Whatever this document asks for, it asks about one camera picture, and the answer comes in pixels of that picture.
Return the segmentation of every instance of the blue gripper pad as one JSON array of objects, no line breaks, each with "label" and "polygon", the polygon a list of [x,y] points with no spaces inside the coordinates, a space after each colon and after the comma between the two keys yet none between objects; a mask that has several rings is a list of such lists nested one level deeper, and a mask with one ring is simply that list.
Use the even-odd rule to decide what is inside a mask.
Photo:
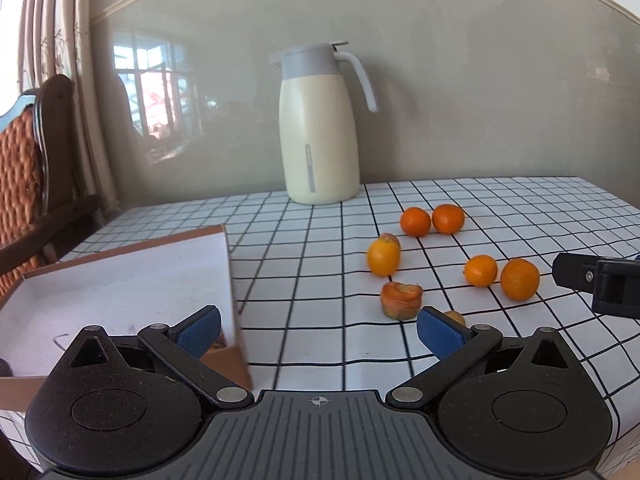
[{"label": "blue gripper pad", "polygon": [[220,311],[215,306],[205,307],[176,325],[174,329],[175,343],[196,359],[200,359],[220,337]]},{"label": "blue gripper pad", "polygon": [[465,344],[465,336],[449,323],[437,317],[430,310],[423,308],[418,313],[416,323],[418,338],[433,355],[441,361]]}]

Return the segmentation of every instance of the wooden armrest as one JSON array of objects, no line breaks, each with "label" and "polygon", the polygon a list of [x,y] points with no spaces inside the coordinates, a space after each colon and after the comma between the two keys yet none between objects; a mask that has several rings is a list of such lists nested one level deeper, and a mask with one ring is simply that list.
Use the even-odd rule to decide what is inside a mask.
[{"label": "wooden armrest", "polygon": [[38,218],[15,242],[0,247],[0,276],[14,270],[39,253],[51,239],[69,224],[98,209],[97,195],[79,198]]}]

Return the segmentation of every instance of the beige curtain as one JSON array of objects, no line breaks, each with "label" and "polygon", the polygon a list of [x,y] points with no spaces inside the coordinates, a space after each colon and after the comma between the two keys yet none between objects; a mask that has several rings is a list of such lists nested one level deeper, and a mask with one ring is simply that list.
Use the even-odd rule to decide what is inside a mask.
[{"label": "beige curtain", "polygon": [[118,197],[104,147],[95,97],[89,0],[24,0],[18,73],[20,91],[63,73],[74,82],[79,186],[102,199],[109,217]]}]

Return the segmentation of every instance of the blue textured pad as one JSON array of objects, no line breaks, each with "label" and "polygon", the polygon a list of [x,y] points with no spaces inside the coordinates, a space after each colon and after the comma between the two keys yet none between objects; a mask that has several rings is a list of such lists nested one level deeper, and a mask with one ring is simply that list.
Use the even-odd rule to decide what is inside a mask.
[{"label": "blue textured pad", "polygon": [[175,343],[196,359],[200,359],[220,337],[221,328],[220,311],[214,308],[182,330],[176,336]]},{"label": "blue textured pad", "polygon": [[418,338],[433,355],[442,360],[465,344],[465,338],[456,329],[427,310],[421,310],[416,323]]}]

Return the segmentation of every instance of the triangular cutout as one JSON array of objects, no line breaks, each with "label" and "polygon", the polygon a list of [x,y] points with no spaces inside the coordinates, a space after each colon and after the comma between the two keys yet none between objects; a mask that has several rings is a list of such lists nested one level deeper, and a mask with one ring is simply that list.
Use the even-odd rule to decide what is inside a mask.
[{"label": "triangular cutout", "polygon": [[108,360],[100,342],[95,338],[91,338],[84,342],[82,348],[78,351],[78,354],[76,354],[76,357],[71,363],[71,367],[78,368],[81,366],[99,365]]},{"label": "triangular cutout", "polygon": [[568,368],[566,361],[562,357],[558,346],[553,341],[543,340],[540,342],[538,351],[533,356],[531,362],[539,366],[549,366],[553,368]]}]

